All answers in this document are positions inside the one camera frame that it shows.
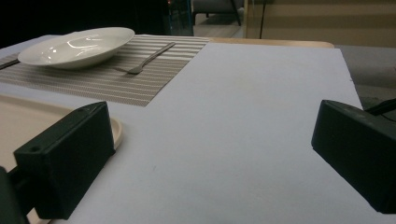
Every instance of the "wall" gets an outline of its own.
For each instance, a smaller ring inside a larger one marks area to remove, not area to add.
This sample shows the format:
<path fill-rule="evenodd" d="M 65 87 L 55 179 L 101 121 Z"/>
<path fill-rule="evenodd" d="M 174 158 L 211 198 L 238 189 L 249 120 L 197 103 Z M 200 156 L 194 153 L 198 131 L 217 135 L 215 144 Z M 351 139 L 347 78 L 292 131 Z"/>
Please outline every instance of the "wall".
<path fill-rule="evenodd" d="M 396 48 L 396 1 L 267 1 L 261 38 Z"/>

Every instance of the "chair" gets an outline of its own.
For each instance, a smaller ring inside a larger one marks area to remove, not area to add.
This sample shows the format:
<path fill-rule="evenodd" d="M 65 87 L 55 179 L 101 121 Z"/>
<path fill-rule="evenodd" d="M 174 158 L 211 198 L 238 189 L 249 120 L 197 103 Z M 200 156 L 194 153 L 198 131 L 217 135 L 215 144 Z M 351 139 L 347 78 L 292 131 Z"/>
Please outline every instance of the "chair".
<path fill-rule="evenodd" d="M 191 0 L 192 2 L 192 24 L 195 25 L 195 16 L 198 13 L 231 13 L 234 14 L 238 24 L 241 25 L 238 9 L 244 6 L 245 0 Z"/>

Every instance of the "fork handle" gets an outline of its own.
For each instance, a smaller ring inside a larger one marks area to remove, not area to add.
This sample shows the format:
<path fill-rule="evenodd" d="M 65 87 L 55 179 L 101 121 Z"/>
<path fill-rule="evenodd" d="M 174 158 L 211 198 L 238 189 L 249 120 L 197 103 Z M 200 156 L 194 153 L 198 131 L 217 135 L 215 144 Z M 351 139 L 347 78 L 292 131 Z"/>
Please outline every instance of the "fork handle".
<path fill-rule="evenodd" d="M 155 51 L 153 54 L 151 54 L 147 59 L 145 59 L 145 61 L 143 61 L 141 63 L 141 65 L 145 65 L 147 63 L 149 63 L 151 60 L 153 60 L 154 58 L 156 58 L 158 55 L 162 54 L 164 51 L 166 51 L 167 49 L 172 48 L 176 43 L 175 42 L 171 42 L 169 44 L 167 44 L 165 47 Z"/>

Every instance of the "fork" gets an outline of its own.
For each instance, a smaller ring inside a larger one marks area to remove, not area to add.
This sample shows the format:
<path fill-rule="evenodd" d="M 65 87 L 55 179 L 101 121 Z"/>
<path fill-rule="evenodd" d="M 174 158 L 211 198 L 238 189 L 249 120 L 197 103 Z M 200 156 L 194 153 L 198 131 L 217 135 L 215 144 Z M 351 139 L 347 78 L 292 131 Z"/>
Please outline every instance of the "fork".
<path fill-rule="evenodd" d="M 171 42 L 169 44 L 167 44 L 165 47 L 155 51 L 153 54 L 151 54 L 147 59 L 145 59 L 141 64 L 139 64 L 138 66 L 130 69 L 130 70 L 125 70 L 123 68 L 120 67 L 114 67 L 114 69 L 116 69 L 119 72 L 124 72 L 127 74 L 132 74 L 132 75 L 137 75 L 139 73 L 141 73 L 143 71 L 143 67 L 148 64 L 149 62 L 151 62 L 151 60 L 153 60 L 154 58 L 156 58 L 158 55 L 164 53 L 166 50 L 172 48 L 176 43 L 175 42 Z"/>

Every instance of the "white plate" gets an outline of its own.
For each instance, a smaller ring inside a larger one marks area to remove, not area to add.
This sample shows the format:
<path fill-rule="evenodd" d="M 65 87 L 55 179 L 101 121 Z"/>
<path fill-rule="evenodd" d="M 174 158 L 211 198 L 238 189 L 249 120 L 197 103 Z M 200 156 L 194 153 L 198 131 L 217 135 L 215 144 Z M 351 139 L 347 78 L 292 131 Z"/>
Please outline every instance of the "white plate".
<path fill-rule="evenodd" d="M 36 66 L 78 69 L 113 56 L 134 37 L 134 31 L 108 27 L 61 35 L 25 49 L 18 60 Z"/>

